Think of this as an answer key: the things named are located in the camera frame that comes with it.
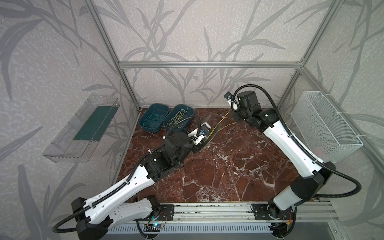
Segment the grey perforated cable spool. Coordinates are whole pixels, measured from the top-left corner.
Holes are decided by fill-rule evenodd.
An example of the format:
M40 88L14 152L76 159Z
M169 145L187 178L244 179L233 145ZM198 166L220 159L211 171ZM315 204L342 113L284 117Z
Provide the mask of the grey perforated cable spool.
M212 115L208 115L204 120L203 120L203 123L204 122L207 122L209 123L209 120L211 119ZM202 144L199 144L197 146L193 146L192 148L192 152L194 154L197 154L199 153L200 151L202 151L213 139L214 137L216 136L216 134L218 133L219 131L219 126L220 124L217 124L215 127L211 127L211 132L209 133L208 135L208 138L202 143Z

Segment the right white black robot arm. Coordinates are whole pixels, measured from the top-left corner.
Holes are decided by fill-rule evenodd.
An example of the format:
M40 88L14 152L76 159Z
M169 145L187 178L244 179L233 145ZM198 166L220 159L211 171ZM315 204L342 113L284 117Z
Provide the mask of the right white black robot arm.
M272 140L300 175L269 201L268 211L272 216L312 198L346 198L361 191L362 185L358 180L337 171L333 163L324 162L292 133L264 88L246 84L239 87L234 94L225 93L224 97L231 106L233 118L238 123L246 122L250 127L257 128ZM332 175L353 183L355 188L341 194L319 194L318 191Z

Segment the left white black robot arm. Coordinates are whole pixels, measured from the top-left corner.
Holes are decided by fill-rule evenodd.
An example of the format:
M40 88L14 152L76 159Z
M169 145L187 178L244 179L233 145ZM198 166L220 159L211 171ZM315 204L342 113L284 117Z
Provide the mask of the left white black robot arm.
M53 233L76 232L80 240L100 240L121 224L160 215L161 204L154 196L128 204L126 201L140 191L167 177L182 165L197 146L195 139L203 136L201 119L191 115L180 122L195 119L198 127L187 134L169 129L162 145L145 154L131 173L104 192L89 199L72 202L73 213L56 223Z

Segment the right teal plastic bin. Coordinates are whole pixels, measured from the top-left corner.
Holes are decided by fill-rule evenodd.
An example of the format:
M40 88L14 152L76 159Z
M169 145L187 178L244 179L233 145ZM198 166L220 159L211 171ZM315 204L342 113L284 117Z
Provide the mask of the right teal plastic bin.
M163 125L167 129L175 126L177 122L180 120L193 115L195 110L187 105L179 104L175 106L164 118ZM173 131L174 132L182 132L186 129L191 119L184 121L183 123L178 124Z

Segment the teal plastic bin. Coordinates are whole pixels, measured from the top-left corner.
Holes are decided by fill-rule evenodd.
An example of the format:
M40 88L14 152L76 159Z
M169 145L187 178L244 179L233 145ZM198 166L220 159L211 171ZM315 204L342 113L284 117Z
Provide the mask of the teal plastic bin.
M175 126L177 122L180 120L193 115L195 110L187 105L179 104L175 106L164 118L163 125L167 129ZM183 123L178 124L173 131L174 132L182 132L186 129L191 119L184 121Z
M146 132L157 133L163 127L163 120L169 113L166 105L155 103L149 106L139 120L139 126Z

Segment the left teal plastic bin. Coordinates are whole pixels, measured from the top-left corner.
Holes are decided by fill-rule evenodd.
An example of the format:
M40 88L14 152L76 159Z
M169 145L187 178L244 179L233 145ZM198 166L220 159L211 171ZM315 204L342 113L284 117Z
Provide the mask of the left teal plastic bin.
M163 127L163 120L169 113L166 105L155 103L149 106L139 120L139 126L146 132L157 133Z

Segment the pink object in basket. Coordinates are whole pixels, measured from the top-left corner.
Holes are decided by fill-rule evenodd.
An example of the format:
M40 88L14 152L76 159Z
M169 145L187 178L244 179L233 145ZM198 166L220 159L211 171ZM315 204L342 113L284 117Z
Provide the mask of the pink object in basket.
M327 156L323 147L314 147L313 153L320 159L324 160Z

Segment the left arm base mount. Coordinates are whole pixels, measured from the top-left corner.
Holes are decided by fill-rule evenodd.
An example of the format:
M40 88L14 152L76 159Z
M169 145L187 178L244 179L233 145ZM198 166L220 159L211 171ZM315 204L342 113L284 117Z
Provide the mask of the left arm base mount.
M145 220L147 221L172 221L174 219L175 205L161 204Z

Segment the aluminium frame rail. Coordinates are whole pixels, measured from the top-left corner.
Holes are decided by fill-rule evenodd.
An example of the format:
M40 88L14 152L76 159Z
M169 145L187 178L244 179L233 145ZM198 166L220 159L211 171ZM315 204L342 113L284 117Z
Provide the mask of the aluminium frame rail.
M81 9L81 14L90 13L94 16L96 26L112 55L113 62L117 64L119 72L130 69L203 69L203 70L249 70L249 69L294 69L295 73L279 101L279 106L287 107L294 97L298 103L287 112L293 115L294 122L298 121L298 114L304 111L304 102L310 104L320 100L323 105L335 108L334 115L342 117L356 132L356 138L362 143L362 151L374 166L384 168L384 133L370 132L368 126L382 128L384 119L378 116L378 111L384 109L384 89L374 86L373 73L365 77L361 71L366 55L364 48L370 39L383 34L383 29L376 32L370 31L370 26L384 21L383 1L324 1L318 5L305 9L309 16L318 11L327 10L319 29L315 33L303 58L296 62L262 62L255 59L247 62L225 61L223 53L217 52L208 61L188 61L181 57L173 57L171 61L120 61L112 46L111 39L106 31L101 16L107 16L120 24L127 26L128 17L119 1L113 1L111 9L97 6L93 1L86 1ZM310 70L310 62L320 51L324 52L325 66L334 66L339 72L344 72L346 62L351 61L350 71L346 73L345 87L342 92L336 92L326 87L327 79L324 77L325 66L317 66L315 72ZM367 87L346 102L351 88L355 82L365 78Z

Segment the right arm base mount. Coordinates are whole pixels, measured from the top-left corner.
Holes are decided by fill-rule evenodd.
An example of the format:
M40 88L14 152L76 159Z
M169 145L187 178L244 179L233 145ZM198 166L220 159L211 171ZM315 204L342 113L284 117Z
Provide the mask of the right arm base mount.
M294 210L289 207L287 210L280 210L274 204L251 204L251 211L254 214L255 220L291 220Z

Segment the clear acrylic wall shelf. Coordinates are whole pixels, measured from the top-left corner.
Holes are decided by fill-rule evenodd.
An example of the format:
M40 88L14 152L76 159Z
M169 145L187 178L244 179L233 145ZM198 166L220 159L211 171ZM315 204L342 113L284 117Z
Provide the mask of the clear acrylic wall shelf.
M119 107L117 97L89 95L43 156L54 163L87 163Z

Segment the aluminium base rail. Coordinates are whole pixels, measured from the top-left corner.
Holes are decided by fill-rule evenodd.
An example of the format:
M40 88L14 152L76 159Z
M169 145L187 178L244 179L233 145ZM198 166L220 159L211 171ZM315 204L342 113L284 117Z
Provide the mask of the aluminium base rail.
M280 223L277 220L255 220L250 202L185 202L171 203L175 205L174 219L161 221L167 223ZM296 215L297 222L339 222L333 205L330 202L306 202L294 210L291 220Z

